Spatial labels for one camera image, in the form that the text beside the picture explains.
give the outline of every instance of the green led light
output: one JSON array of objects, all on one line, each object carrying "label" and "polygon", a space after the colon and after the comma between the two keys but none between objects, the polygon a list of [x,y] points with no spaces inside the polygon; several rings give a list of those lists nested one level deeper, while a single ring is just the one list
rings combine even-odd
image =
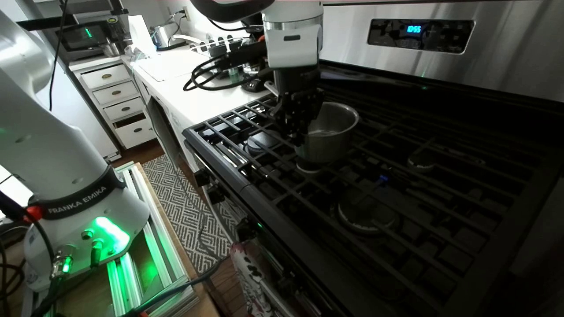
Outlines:
[{"label": "green led light", "polygon": [[129,244],[130,236],[108,218],[97,217],[94,223],[112,239],[112,241],[105,241],[107,244],[104,244],[112,248],[115,253],[122,252]]},{"label": "green led light", "polygon": [[68,273],[71,270],[71,263],[72,263],[72,259],[70,257],[67,257],[65,259],[65,263],[63,264],[63,273]]}]

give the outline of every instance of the patterned rug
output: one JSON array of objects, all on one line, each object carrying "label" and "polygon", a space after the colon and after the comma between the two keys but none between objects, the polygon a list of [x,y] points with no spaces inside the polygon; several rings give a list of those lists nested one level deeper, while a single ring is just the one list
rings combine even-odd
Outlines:
[{"label": "patterned rug", "polygon": [[[208,206],[184,174],[175,171],[166,155],[142,166],[194,268],[203,272],[216,263],[217,259],[209,254],[206,246],[220,258],[224,258],[229,251],[228,240]],[[228,219],[230,230],[233,230],[233,218],[225,210],[220,212]],[[200,241],[199,226],[203,227]]]}]

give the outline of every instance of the wooden table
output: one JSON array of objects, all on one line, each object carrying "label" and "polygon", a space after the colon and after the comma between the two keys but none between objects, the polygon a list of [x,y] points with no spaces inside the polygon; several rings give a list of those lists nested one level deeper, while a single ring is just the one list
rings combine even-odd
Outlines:
[{"label": "wooden table", "polygon": [[[145,183],[147,184],[147,186],[149,187],[149,191],[151,192],[151,196],[153,197],[153,200],[155,201],[155,204],[158,208],[158,212],[165,224],[166,229],[168,230],[170,237],[173,241],[174,246],[176,247],[176,250],[180,256],[180,260],[182,261],[182,263],[184,264],[184,268],[186,269],[188,276],[190,277],[190,279],[195,279],[197,278],[197,273],[196,270],[194,269],[194,266],[192,265],[192,262],[190,262],[190,259],[188,258],[188,255],[186,254],[186,251],[184,250],[184,248],[182,247],[182,244],[180,243],[180,240],[178,239],[178,236],[176,235],[176,233],[174,232],[172,225],[170,224],[158,198],[157,195],[155,194],[155,191],[153,190],[153,187],[151,186],[149,180],[147,179],[147,176],[145,175],[145,172],[143,171],[143,168],[141,167],[141,164],[137,163],[136,166],[139,168],[139,170],[141,171],[141,173],[143,174],[143,178],[145,180]],[[13,264],[18,264],[20,263],[21,259],[23,258],[23,247],[20,244],[18,245],[14,245],[12,246],[10,249],[8,249],[7,251],[7,259],[8,259],[8,263],[13,263]],[[13,274],[13,272],[11,270],[8,271],[8,278],[10,278],[10,276]],[[79,317],[79,316],[86,316],[88,314],[85,314],[85,312],[92,312],[92,311],[103,311],[106,309],[106,307],[92,307],[91,303],[98,303],[98,305],[100,306],[106,306],[107,302],[108,302],[108,297],[111,297],[110,294],[108,294],[109,292],[107,291],[108,287],[108,278],[107,278],[107,274],[105,273],[104,270],[99,270],[98,272],[95,273],[95,275],[92,278],[89,278],[89,283],[88,284],[84,284],[84,285],[79,285],[75,290],[73,290],[72,292],[70,292],[64,299],[62,299],[60,302],[61,306],[64,307],[68,307],[68,309],[65,309],[63,311],[63,313],[65,314],[65,316],[67,317]],[[194,291],[196,292],[198,298],[200,299],[199,302],[192,308],[190,309],[185,316],[186,317],[218,317],[219,314],[217,312],[217,310],[215,309],[215,305],[213,304],[212,299],[210,298],[210,296],[208,295],[207,291],[205,290],[204,286],[202,284],[197,284],[194,287]],[[21,316],[21,305],[22,305],[22,301],[23,301],[23,287],[20,287],[20,289],[18,289],[18,291],[16,293],[14,293],[12,296],[9,297],[9,303],[10,303],[10,310],[11,310],[11,315],[12,317],[20,317]],[[86,305],[84,302],[84,298],[85,297],[89,297],[90,299],[95,298],[95,301],[89,301],[90,304]]]}]

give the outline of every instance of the open drawer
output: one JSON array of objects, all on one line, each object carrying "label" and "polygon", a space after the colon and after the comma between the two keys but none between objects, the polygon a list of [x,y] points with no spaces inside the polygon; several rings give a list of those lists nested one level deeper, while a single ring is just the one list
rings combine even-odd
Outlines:
[{"label": "open drawer", "polygon": [[157,137],[151,120],[143,113],[118,121],[113,125],[125,148],[134,147]]}]

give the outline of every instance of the wooden floor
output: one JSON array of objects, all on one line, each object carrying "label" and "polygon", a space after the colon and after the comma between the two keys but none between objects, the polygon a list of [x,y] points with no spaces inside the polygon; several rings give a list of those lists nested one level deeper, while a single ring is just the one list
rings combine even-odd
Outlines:
[{"label": "wooden floor", "polygon": [[[112,162],[112,166],[118,167],[129,161],[143,164],[163,154],[164,151],[155,139],[124,151],[122,158]],[[190,167],[183,161],[179,161],[178,164],[188,181],[190,181],[190,184],[194,186],[198,194],[200,194],[200,197],[206,201],[203,190],[196,185],[196,180],[194,179]],[[247,316],[245,297],[243,296],[237,273],[235,272],[233,262],[230,258],[223,260],[218,271],[212,275],[210,281],[204,283],[204,285],[214,300],[218,310],[221,311],[223,315],[230,317]]]}]

